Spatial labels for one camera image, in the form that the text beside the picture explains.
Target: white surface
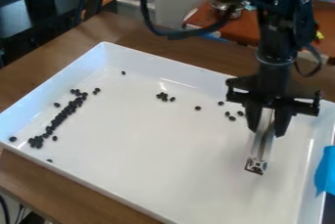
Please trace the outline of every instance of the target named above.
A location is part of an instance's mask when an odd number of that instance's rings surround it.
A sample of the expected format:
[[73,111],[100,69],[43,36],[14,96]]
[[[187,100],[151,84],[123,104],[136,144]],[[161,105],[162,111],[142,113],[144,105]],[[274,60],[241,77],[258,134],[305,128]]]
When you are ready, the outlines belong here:
[[[322,102],[318,118],[295,117],[259,176],[244,170],[252,145],[245,119],[224,116],[241,107],[217,105],[226,78],[101,43],[1,113],[0,139],[17,154],[168,223],[318,224],[325,194],[315,197],[313,175],[331,144],[334,105]],[[97,96],[95,87],[102,89]],[[55,101],[73,98],[71,88],[89,92],[87,101],[56,130],[58,142],[31,149],[27,139],[60,111]],[[157,100],[161,91],[176,102]],[[16,143],[7,141],[12,135]]]

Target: black bean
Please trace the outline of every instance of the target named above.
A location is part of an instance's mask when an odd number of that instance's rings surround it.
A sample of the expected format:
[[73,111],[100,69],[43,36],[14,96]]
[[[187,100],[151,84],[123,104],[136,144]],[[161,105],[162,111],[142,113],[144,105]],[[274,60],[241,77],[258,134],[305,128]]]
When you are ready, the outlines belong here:
[[40,150],[43,147],[43,143],[42,142],[37,142],[36,143],[36,149]]
[[18,138],[15,137],[15,136],[12,136],[12,137],[10,138],[10,142],[15,142],[15,141],[17,141],[17,140],[18,140]]

